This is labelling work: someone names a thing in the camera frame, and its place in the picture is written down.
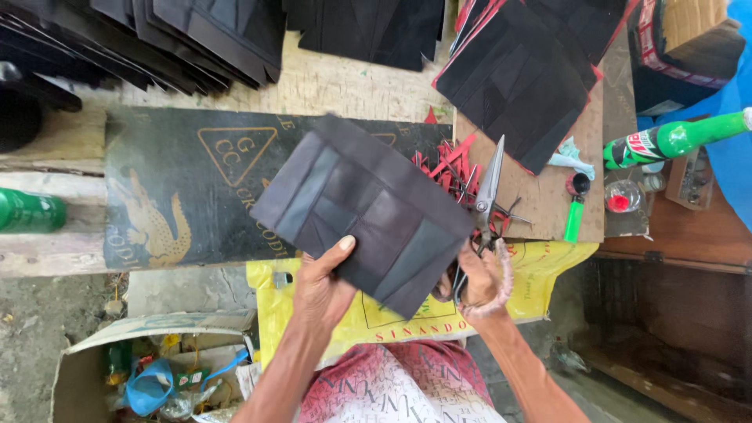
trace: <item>plastic bottle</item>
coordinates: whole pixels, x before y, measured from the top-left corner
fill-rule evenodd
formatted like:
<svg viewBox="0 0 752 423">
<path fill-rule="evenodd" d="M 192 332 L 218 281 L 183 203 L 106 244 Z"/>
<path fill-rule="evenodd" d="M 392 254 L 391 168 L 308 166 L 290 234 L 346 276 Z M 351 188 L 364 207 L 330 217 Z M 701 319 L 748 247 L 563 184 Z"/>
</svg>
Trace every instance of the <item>plastic bottle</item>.
<svg viewBox="0 0 752 423">
<path fill-rule="evenodd" d="M 697 122 L 671 122 L 606 144 L 606 169 L 624 169 L 683 156 L 695 148 L 752 131 L 752 108 Z"/>
<path fill-rule="evenodd" d="M 55 196 L 0 188 L 0 233 L 52 232 L 65 216 L 65 203 Z"/>
<path fill-rule="evenodd" d="M 604 189 L 606 208 L 614 213 L 627 213 L 640 206 L 640 187 L 629 179 L 611 182 Z"/>
</svg>

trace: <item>blue tarp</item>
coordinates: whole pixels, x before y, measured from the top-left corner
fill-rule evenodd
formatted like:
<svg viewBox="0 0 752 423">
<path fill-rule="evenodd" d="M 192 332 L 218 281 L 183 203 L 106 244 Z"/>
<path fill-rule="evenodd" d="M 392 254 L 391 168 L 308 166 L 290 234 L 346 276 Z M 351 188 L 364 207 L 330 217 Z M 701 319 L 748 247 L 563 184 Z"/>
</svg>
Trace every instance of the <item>blue tarp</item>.
<svg viewBox="0 0 752 423">
<path fill-rule="evenodd" d="M 727 13 L 741 23 L 739 34 L 747 40 L 736 76 L 713 96 L 684 110 L 658 117 L 656 125 L 706 113 L 711 116 L 733 113 L 752 106 L 752 0 L 734 0 Z M 752 133 L 706 145 L 705 149 L 726 201 L 752 231 Z"/>
</svg>

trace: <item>person's left hand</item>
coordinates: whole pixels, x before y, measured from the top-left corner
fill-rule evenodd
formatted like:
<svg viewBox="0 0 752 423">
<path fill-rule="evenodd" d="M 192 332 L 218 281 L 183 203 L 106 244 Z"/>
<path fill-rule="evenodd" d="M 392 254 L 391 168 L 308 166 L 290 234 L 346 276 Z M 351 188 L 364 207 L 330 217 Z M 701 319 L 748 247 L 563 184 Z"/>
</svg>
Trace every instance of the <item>person's left hand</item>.
<svg viewBox="0 0 752 423">
<path fill-rule="evenodd" d="M 318 260 L 308 253 L 303 254 L 295 279 L 294 318 L 317 329 L 334 330 L 358 290 L 344 279 L 334 276 L 332 270 L 349 257 L 354 248 L 355 237 L 348 235 Z"/>
</svg>

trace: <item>green lighter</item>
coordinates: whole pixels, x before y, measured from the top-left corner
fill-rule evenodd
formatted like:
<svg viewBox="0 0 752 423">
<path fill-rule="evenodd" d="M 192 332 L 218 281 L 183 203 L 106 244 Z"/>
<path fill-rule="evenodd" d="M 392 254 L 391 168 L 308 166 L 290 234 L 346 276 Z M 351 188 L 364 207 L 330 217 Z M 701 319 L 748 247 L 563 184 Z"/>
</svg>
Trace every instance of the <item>green lighter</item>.
<svg viewBox="0 0 752 423">
<path fill-rule="evenodd" d="M 577 242 L 584 203 L 585 198 L 582 196 L 572 196 L 572 203 L 569 205 L 569 216 L 566 219 L 566 228 L 564 229 L 564 240 L 567 242 Z"/>
</svg>

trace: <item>black wallet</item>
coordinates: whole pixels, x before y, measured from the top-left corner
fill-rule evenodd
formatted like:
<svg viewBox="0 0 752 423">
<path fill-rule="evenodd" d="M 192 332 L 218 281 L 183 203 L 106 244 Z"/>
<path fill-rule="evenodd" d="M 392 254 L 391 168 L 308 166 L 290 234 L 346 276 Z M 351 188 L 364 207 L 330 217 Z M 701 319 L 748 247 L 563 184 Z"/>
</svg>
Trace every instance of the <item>black wallet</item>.
<svg viewBox="0 0 752 423">
<path fill-rule="evenodd" d="M 331 114 L 300 141 L 251 215 L 315 258 L 355 236 L 335 273 L 405 318 L 474 227 L 410 160 Z"/>
</svg>

